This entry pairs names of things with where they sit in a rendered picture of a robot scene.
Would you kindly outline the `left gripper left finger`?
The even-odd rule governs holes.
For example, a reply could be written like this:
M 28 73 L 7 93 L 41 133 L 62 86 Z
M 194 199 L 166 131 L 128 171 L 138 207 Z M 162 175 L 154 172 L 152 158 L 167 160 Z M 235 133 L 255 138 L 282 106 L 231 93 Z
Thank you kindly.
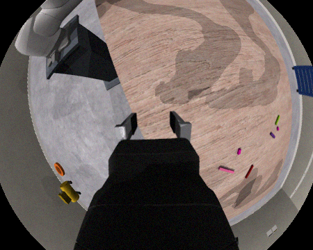
M 130 114 L 126 120 L 120 125 L 115 125 L 115 138 L 117 139 L 117 144 L 122 140 L 131 139 L 137 129 L 137 114 Z

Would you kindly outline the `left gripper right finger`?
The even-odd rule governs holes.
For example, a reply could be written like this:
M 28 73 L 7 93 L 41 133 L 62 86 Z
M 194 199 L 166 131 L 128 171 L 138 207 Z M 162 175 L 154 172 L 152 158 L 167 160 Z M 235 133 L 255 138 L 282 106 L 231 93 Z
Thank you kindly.
M 170 127 L 177 138 L 191 141 L 192 124 L 185 122 L 175 111 L 170 111 Z

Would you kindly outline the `pink rod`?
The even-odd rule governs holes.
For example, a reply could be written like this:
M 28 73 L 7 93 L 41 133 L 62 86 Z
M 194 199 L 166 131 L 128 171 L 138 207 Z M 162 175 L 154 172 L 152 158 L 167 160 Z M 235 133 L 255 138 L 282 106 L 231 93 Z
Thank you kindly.
M 218 167 L 218 170 L 222 170 L 223 172 L 234 173 L 234 170 L 232 170 L 232 169 L 226 169 L 226 167 Z

